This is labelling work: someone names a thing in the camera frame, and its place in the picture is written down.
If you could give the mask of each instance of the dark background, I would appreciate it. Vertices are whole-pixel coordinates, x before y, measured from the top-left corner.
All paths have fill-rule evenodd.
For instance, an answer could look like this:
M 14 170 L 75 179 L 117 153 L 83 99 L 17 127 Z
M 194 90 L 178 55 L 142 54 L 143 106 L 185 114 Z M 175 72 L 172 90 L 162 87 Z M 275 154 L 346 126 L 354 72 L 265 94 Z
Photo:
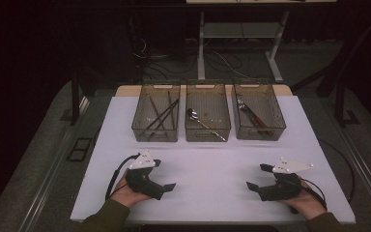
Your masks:
M 292 11 L 287 43 L 356 37 L 371 23 L 369 7 Z M 182 56 L 183 38 L 196 36 L 198 14 L 137 14 L 134 31 L 155 46 Z M 71 74 L 84 73 L 86 95 L 139 78 L 131 55 L 131 13 L 59 12 L 49 1 L 0 0 L 0 194 L 10 180 L 45 112 Z M 129 76 L 122 79 L 116 76 Z M 371 111 L 371 33 L 346 70 L 348 86 Z

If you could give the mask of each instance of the sleeve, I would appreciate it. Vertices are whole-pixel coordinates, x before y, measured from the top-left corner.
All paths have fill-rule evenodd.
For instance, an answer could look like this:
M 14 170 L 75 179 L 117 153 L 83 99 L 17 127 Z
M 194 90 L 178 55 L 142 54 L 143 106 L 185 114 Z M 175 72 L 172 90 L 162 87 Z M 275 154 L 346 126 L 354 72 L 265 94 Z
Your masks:
M 310 232 L 346 232 L 347 229 L 336 219 L 333 213 L 319 215 L 306 223 Z
M 108 199 L 96 214 L 83 220 L 77 232 L 123 231 L 123 224 L 128 218 L 128 214 L 128 207 Z

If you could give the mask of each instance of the human hand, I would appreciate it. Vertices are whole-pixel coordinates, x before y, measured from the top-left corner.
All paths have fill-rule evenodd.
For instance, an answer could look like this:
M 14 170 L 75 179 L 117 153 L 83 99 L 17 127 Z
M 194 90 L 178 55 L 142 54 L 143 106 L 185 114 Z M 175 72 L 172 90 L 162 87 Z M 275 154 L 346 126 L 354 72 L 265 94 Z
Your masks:
M 128 182 L 126 181 L 127 173 L 128 171 L 126 170 L 122 179 L 120 179 L 120 181 L 117 183 L 116 187 L 114 188 L 114 192 L 111 194 L 110 199 L 117 201 L 125 205 L 126 207 L 130 208 L 136 203 L 140 201 L 148 200 L 151 197 L 141 192 L 133 191 L 128 186 Z
M 305 181 L 300 181 L 300 183 L 303 187 L 310 188 L 310 186 Z M 295 198 L 289 200 L 281 200 L 279 202 L 293 207 L 307 220 L 311 220 L 327 212 L 324 206 L 306 190 L 302 190 L 300 192 L 300 195 Z

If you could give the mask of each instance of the transparent plastic bin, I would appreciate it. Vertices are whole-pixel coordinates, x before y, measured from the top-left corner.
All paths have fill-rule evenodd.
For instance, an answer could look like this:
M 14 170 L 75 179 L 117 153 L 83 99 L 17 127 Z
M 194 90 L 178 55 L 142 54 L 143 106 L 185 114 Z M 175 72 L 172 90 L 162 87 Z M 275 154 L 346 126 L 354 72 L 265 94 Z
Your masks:
M 145 80 L 131 129 L 138 142 L 177 142 L 180 80 Z
M 267 79 L 235 78 L 232 96 L 238 139 L 279 139 L 286 125 L 275 92 Z
M 194 110 L 198 120 L 190 117 Z M 188 142 L 226 142 L 231 123 L 223 80 L 189 80 L 186 85 L 185 139 Z

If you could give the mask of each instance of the metal spoon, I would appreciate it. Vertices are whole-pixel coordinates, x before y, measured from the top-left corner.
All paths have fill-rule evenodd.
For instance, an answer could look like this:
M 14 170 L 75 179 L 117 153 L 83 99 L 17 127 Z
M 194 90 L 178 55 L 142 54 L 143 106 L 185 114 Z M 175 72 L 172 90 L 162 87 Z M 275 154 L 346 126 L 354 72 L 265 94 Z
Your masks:
M 207 126 L 205 123 L 201 122 L 199 119 L 198 119 L 198 114 L 197 112 L 193 109 L 193 108 L 189 108 L 187 111 L 186 111 L 186 114 L 188 115 L 189 119 L 201 124 L 204 126 L 204 128 L 208 129 L 208 130 L 212 130 L 209 126 Z M 216 131 L 212 130 L 212 134 L 215 134 L 215 136 L 219 137 L 222 139 L 222 141 L 226 142 L 227 139 L 225 139 L 223 136 L 219 135 L 219 133 L 217 133 Z

